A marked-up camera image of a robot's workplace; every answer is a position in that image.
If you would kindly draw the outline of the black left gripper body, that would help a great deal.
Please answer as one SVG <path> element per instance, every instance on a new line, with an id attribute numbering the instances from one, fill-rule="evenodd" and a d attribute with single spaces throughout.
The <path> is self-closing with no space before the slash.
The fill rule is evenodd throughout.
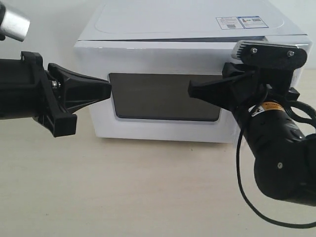
<path id="1" fill-rule="evenodd" d="M 62 83 L 43 67 L 37 52 L 0 61 L 0 118 L 32 118 L 54 137 L 76 133 L 77 116 L 58 101 Z"/>

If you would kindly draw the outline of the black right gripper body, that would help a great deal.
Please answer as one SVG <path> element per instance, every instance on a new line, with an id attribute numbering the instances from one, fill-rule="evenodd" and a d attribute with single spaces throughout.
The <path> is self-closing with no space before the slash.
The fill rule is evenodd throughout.
<path id="1" fill-rule="evenodd" d="M 293 70 L 267 69 L 245 64 L 225 63 L 222 76 L 229 79 L 230 109 L 242 116 L 248 109 L 264 102 L 283 104 L 298 100 L 300 93 L 291 86 Z"/>

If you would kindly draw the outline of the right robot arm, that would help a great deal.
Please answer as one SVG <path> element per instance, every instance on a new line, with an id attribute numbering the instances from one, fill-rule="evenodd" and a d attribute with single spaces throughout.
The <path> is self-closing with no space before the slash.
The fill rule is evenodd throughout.
<path id="1" fill-rule="evenodd" d="M 316 136 L 298 123 L 315 125 L 316 112 L 299 102 L 293 71 L 227 63 L 220 80 L 191 81 L 188 94 L 234 116 L 254 157 L 254 178 L 265 196 L 316 204 Z"/>

